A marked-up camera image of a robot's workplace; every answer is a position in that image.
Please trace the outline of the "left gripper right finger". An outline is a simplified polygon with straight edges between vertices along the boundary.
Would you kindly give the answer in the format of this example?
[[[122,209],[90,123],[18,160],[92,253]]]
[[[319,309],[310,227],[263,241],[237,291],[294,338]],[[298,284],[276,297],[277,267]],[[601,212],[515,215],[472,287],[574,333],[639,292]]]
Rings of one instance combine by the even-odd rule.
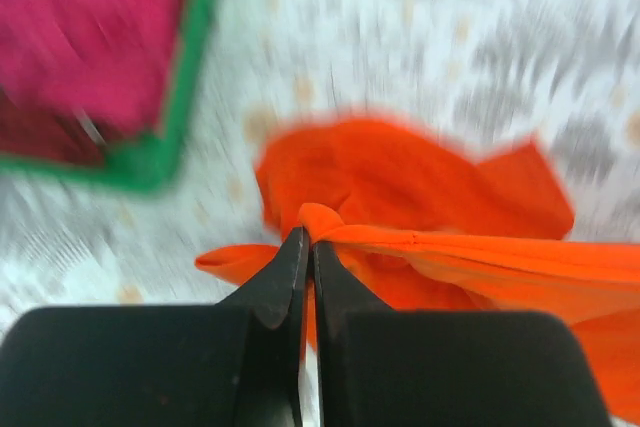
[[[531,311],[398,311],[314,246],[325,426],[607,426],[582,349]]]

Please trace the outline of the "orange t shirt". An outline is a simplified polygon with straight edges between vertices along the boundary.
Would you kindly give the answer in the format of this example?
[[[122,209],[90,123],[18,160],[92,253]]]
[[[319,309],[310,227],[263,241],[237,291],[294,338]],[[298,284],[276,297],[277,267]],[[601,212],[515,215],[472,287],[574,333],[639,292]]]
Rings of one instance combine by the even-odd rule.
[[[301,124],[255,170],[267,226],[306,229],[389,306],[538,310],[581,341],[609,415],[639,419],[639,248],[568,239],[574,213],[526,140],[481,161],[376,118]]]

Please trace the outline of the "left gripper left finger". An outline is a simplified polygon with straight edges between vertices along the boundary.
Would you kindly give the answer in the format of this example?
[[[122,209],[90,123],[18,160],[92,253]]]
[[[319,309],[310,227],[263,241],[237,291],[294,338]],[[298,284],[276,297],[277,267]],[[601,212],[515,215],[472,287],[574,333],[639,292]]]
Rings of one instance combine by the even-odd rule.
[[[33,309],[1,344],[5,426],[298,426],[309,238],[215,304]]]

